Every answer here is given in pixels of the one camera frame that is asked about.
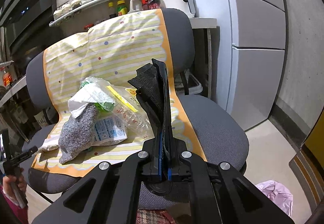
gray fuzzy sock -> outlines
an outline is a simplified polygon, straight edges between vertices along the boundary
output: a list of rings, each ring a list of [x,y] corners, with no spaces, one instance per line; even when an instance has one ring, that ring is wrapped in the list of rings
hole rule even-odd
[[[64,123],[59,138],[62,157],[61,164],[73,160],[80,152],[92,146],[95,138],[94,130],[98,110],[93,103],[89,103],[79,117]]]

white plastic jug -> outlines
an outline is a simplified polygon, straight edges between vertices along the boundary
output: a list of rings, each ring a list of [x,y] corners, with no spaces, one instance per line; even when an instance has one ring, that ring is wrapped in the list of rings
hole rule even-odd
[[[128,14],[139,11],[142,11],[142,2],[140,0],[130,0]]]

silver screw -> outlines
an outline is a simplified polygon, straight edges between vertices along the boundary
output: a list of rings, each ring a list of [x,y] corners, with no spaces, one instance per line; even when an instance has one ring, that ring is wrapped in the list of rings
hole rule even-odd
[[[231,167],[231,165],[227,162],[221,163],[221,169],[223,169],[223,170],[228,170],[230,167]]]
[[[102,162],[102,163],[99,164],[99,168],[100,168],[101,170],[106,170],[106,169],[109,168],[109,163],[107,163],[107,162]]]
[[[182,157],[184,158],[189,158],[192,156],[191,152],[185,151],[181,153]]]
[[[145,158],[145,157],[147,157],[148,156],[148,152],[146,152],[146,151],[140,151],[139,153],[138,153],[138,157],[139,158]]]

red jar lid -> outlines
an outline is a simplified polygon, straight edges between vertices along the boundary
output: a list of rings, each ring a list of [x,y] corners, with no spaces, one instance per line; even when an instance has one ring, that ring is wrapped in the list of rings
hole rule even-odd
[[[88,24],[88,25],[86,25],[85,27],[84,27],[84,30],[86,30],[87,28],[91,28],[91,27],[93,27],[94,26],[94,24]]]

chair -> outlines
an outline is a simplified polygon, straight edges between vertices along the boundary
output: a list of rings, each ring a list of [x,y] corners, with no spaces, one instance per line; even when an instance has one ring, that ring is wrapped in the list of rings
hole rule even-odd
[[[174,73],[188,69],[194,59],[193,34],[188,17],[177,9],[162,9],[169,38]],[[28,65],[26,82],[32,102],[40,108],[51,104],[47,94],[44,73],[43,53],[36,56]],[[200,95],[184,95],[179,100],[195,130],[207,160],[218,164],[230,162],[236,169],[244,171],[248,154],[248,139],[244,131],[220,106]],[[40,147],[54,125],[38,131],[23,150],[36,145]],[[66,191],[80,178],[62,174],[52,174],[31,168],[34,158],[21,164],[24,177],[36,191],[55,194]],[[176,203],[189,201],[188,184],[173,183],[170,194],[159,197],[152,194],[142,183],[139,208],[163,209]]]

